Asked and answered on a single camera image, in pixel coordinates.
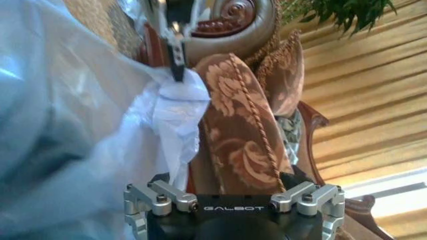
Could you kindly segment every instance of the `green plant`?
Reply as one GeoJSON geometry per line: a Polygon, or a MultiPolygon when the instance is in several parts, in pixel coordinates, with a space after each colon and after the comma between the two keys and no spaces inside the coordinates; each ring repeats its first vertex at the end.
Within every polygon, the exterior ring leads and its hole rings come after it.
{"type": "Polygon", "coordinates": [[[287,10],[303,14],[302,22],[310,22],[316,17],[319,24],[334,19],[335,25],[343,27],[343,33],[348,31],[355,21],[355,28],[351,35],[364,28],[374,27],[378,19],[384,14],[384,8],[391,7],[396,13],[391,0],[292,0],[282,4],[283,17],[287,10]]]}

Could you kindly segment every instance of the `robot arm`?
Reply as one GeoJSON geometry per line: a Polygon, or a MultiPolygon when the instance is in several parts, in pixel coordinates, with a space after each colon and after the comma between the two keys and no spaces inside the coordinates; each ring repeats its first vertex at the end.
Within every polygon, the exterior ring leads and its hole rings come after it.
{"type": "Polygon", "coordinates": [[[167,44],[174,78],[183,81],[184,42],[198,26],[202,0],[141,0],[147,22],[167,44]]]}
{"type": "Polygon", "coordinates": [[[256,234],[272,240],[334,240],[344,223],[344,191],[306,181],[272,196],[196,196],[157,180],[128,185],[124,211],[137,240],[251,240],[256,234]]]}

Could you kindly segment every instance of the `plant leaf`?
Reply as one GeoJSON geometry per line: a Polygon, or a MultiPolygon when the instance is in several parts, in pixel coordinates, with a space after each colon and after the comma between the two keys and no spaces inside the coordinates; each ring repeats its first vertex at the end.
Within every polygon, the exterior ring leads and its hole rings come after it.
{"type": "Polygon", "coordinates": [[[314,14],[306,16],[299,22],[300,23],[308,23],[311,20],[315,19],[315,17],[316,17],[316,14],[314,13],[314,14]]]}

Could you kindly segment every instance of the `brown fabric upholstery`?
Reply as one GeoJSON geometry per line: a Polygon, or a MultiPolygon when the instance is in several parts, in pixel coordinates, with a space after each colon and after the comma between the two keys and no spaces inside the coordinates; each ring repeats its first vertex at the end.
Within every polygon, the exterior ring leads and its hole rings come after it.
{"type": "Polygon", "coordinates": [[[251,69],[234,54],[216,54],[195,70],[211,95],[202,128],[220,193],[282,192],[279,172],[292,173],[292,168],[251,69]]]}
{"type": "Polygon", "coordinates": [[[304,57],[298,30],[280,42],[278,50],[268,53],[255,75],[274,115],[288,118],[298,107],[304,85],[304,57]]]}

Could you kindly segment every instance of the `carved armrest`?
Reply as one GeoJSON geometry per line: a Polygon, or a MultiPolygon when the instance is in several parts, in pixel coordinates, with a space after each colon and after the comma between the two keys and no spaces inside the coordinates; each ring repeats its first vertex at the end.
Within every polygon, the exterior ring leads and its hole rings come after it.
{"type": "Polygon", "coordinates": [[[307,155],[308,155],[308,164],[314,175],[314,180],[318,184],[324,185],[326,181],[323,180],[314,158],[314,132],[318,127],[324,127],[330,124],[330,120],[303,101],[298,104],[298,109],[303,118],[304,127],[306,127],[306,144],[307,144],[307,155]]]}
{"type": "MultiPolygon", "coordinates": [[[[276,39],[278,11],[271,0],[216,0],[212,12],[214,19],[198,23],[192,37],[184,43],[190,67],[214,54],[234,53],[240,59],[247,59],[276,39]]],[[[137,60],[160,67],[168,65],[167,56],[164,43],[153,29],[145,26],[137,60]]]]}
{"type": "Polygon", "coordinates": [[[371,230],[382,239],[392,240],[394,238],[378,226],[371,215],[371,209],[375,204],[375,197],[364,195],[362,201],[346,199],[346,214],[352,217],[367,229],[371,230]]]}
{"type": "Polygon", "coordinates": [[[220,4],[219,17],[198,23],[194,37],[226,37],[239,33],[251,25],[256,15],[252,0],[226,0],[220,4]]]}
{"type": "MultiPolygon", "coordinates": [[[[307,156],[308,159],[300,159],[300,161],[308,161],[308,165],[312,171],[314,180],[319,185],[324,185],[323,180],[312,152],[312,139],[314,131],[318,127],[328,125],[328,119],[304,102],[299,102],[298,109],[300,111],[304,127],[306,127],[306,141],[307,141],[307,156]]],[[[371,195],[363,196],[362,201],[346,199],[346,214],[352,217],[372,233],[375,233],[382,239],[392,240],[394,238],[379,228],[371,215],[371,209],[375,204],[375,197],[371,195]]]]}

